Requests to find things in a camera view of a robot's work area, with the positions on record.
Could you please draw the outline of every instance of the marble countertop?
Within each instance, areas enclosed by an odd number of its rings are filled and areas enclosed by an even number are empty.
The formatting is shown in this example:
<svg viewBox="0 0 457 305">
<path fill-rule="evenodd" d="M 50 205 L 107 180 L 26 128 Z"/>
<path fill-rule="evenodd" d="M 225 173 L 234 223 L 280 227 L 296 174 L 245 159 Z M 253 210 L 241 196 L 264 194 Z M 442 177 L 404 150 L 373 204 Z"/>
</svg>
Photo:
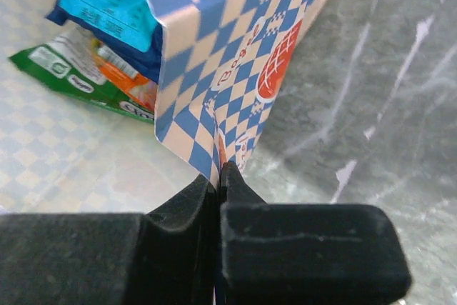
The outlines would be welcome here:
<svg viewBox="0 0 457 305">
<path fill-rule="evenodd" d="M 0 0 L 0 211 L 150 211 L 196 175 L 152 126 L 6 61 L 59 32 L 52 1 Z M 381 207 L 415 280 L 403 305 L 457 304 L 456 20 L 457 0 L 330 0 L 244 174 L 269 202 Z"/>
<path fill-rule="evenodd" d="M 396 225 L 401 304 L 457 304 L 457 0 L 330 0 L 246 180 L 267 201 L 361 202 Z"/>
</svg>

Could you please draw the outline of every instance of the white surface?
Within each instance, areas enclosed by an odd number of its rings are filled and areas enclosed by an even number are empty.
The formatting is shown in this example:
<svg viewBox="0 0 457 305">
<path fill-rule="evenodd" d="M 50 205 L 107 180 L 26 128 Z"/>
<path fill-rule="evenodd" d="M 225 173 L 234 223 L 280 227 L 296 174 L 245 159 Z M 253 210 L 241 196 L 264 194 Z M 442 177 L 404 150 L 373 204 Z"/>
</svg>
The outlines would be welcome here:
<svg viewBox="0 0 457 305">
<path fill-rule="evenodd" d="M 150 211 L 196 172 L 154 128 L 49 91 L 6 58 L 63 29 L 54 0 L 0 0 L 0 206 L 7 211 Z"/>
</svg>

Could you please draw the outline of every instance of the gray marble surface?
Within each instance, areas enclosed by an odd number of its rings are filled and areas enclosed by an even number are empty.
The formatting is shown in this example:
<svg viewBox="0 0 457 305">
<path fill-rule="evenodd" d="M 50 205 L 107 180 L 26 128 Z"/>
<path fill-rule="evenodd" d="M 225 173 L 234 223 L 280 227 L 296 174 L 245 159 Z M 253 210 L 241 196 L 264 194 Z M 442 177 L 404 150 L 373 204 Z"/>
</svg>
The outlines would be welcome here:
<svg viewBox="0 0 457 305">
<path fill-rule="evenodd" d="M 457 0 L 330 0 L 246 180 L 267 201 L 360 202 L 397 226 L 400 304 L 457 304 Z"/>
</svg>

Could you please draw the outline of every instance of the green package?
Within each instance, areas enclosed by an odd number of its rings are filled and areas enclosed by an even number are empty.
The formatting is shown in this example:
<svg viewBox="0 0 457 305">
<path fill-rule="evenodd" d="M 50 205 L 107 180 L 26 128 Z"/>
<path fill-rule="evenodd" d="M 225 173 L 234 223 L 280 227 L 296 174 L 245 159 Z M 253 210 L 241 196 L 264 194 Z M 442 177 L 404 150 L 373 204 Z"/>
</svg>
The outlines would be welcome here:
<svg viewBox="0 0 457 305">
<path fill-rule="evenodd" d="M 154 114 L 113 85 L 96 66 L 90 52 L 92 35 L 69 30 L 50 42 L 9 57 L 21 71 L 51 90 L 149 123 Z"/>
</svg>

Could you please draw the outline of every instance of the checkered bag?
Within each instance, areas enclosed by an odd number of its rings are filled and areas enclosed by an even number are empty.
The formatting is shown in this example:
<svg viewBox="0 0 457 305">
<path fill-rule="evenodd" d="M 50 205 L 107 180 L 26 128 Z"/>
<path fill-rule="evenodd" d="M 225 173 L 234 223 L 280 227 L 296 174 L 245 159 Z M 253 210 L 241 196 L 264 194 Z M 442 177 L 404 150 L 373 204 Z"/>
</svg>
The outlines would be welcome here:
<svg viewBox="0 0 457 305">
<path fill-rule="evenodd" d="M 149 0 L 165 26 L 156 136 L 214 184 L 261 135 L 316 0 Z"/>
</svg>

